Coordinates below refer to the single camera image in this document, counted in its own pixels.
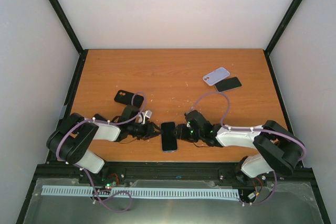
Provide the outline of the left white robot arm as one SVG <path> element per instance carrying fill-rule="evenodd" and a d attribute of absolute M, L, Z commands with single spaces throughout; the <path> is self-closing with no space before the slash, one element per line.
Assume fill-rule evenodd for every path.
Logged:
<path fill-rule="evenodd" d="M 133 105 L 127 105 L 120 116 L 106 120 L 96 114 L 87 119 L 78 113 L 68 116 L 48 138 L 46 146 L 57 159 L 86 169 L 97 183 L 108 180 L 109 170 L 105 161 L 89 150 L 94 140 L 106 140 L 120 143 L 128 136 L 136 140 L 148 140 L 159 136 L 162 130 L 149 119 L 150 110 L 141 111 Z"/>

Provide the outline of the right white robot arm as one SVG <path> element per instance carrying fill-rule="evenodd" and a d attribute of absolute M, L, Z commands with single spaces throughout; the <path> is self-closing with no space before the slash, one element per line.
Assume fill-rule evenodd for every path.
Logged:
<path fill-rule="evenodd" d="M 173 134 L 191 143 L 202 141 L 209 147 L 238 146 L 257 150 L 254 156 L 241 159 L 236 176 L 240 180 L 276 172 L 291 175 L 307 154 L 305 145 L 275 121 L 258 126 L 212 124 L 196 110 L 185 115 L 186 123 L 179 124 Z"/>

